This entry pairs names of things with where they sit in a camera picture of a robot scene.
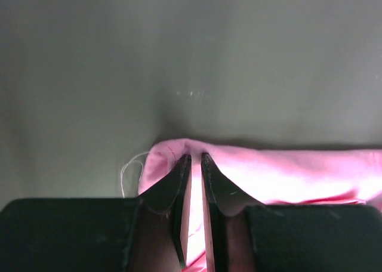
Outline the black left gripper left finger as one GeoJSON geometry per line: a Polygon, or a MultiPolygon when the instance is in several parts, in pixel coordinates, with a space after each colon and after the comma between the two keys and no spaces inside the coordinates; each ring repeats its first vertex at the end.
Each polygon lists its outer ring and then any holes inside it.
{"type": "Polygon", "coordinates": [[[17,199],[1,211],[2,271],[181,271],[192,159],[134,198],[17,199]]]}

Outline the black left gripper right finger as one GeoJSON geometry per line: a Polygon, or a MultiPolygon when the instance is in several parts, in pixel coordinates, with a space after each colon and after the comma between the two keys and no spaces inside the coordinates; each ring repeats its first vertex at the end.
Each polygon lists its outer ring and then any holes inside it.
{"type": "Polygon", "coordinates": [[[380,271],[381,212],[369,205],[267,205],[201,158],[209,271],[380,271]]]}

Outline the pink t shirt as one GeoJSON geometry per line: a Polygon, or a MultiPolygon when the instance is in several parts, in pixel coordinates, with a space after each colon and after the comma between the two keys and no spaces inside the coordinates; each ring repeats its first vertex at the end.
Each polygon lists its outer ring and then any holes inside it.
{"type": "Polygon", "coordinates": [[[263,203],[371,202],[381,207],[381,150],[256,150],[191,139],[154,145],[146,158],[138,192],[162,179],[184,154],[192,157],[192,188],[187,271],[207,271],[202,212],[201,155],[208,153],[220,171],[263,203]]]}

